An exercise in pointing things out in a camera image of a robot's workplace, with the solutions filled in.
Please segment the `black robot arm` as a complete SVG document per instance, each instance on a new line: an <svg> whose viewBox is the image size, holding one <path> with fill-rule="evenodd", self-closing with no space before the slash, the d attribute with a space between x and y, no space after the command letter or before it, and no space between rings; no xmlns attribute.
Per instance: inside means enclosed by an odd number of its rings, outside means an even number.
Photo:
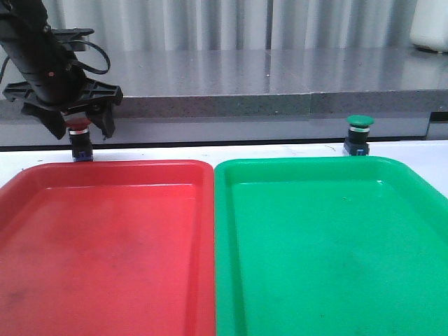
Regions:
<svg viewBox="0 0 448 336"><path fill-rule="evenodd" d="M121 88L88 78L87 73L104 75L108 69L76 56L90 46L111 63L102 48L86 40L93 32L53 29L42 1L1 2L1 47L24 78L8 84L3 95L20 100L22 114L37 118L57 139L66 133L64 117L76 113L84 113L106 138L115 132L112 108L123 100Z"/></svg>

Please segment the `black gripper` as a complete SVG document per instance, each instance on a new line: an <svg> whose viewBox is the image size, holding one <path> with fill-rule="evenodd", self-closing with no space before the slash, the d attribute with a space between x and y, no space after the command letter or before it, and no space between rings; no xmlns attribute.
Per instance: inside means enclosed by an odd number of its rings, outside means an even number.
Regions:
<svg viewBox="0 0 448 336"><path fill-rule="evenodd" d="M10 102L24 102L23 115L35 117L60 140L67 126L59 111L75 113L87 109L87 119L101 130L103 137L113 136L116 129L113 104L119 105L123 100L119 86L88 78L84 70L73 63L70 52L9 52L8 56L24 81L8 84L3 95Z"/></svg>

